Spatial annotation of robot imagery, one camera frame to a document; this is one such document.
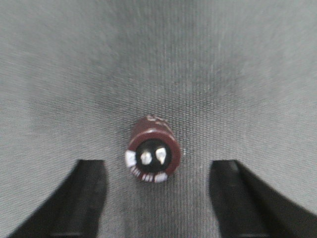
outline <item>white polarity stripe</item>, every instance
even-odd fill
[[[154,178],[154,182],[163,182],[167,180],[167,174],[166,173],[160,173],[157,174]]]
[[[129,168],[129,167],[136,165],[136,163],[137,163],[137,160],[135,158],[135,151],[126,150],[126,152],[125,152],[125,164],[126,164],[126,166]]]

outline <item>brown capacitor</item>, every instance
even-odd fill
[[[132,129],[126,166],[137,178],[147,182],[162,182],[180,163],[180,147],[172,130],[156,116],[146,116]]]

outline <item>gray fabric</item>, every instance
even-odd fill
[[[0,237],[77,159],[104,159],[99,237],[220,237],[212,160],[238,159],[317,213],[317,2],[3,0]],[[123,163],[146,114],[169,120],[175,176]]]

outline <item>capacitor lead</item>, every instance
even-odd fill
[[[166,120],[148,115],[132,129],[126,166],[146,182],[163,182],[180,163],[180,147]]]

